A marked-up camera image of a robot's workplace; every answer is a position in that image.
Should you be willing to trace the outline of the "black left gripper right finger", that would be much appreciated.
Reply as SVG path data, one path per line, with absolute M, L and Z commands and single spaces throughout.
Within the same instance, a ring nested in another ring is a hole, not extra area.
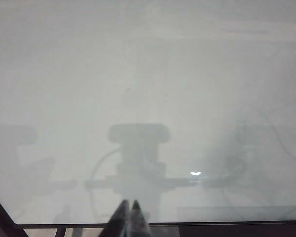
M 152 233 L 146 221 L 139 202 L 134 200 L 129 213 L 129 236 L 130 237 L 151 237 Z

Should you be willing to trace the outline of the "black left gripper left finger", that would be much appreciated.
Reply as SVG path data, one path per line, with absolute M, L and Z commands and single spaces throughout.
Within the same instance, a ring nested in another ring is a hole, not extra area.
M 123 200 L 104 227 L 105 237 L 123 237 L 129 217 L 129 201 Z

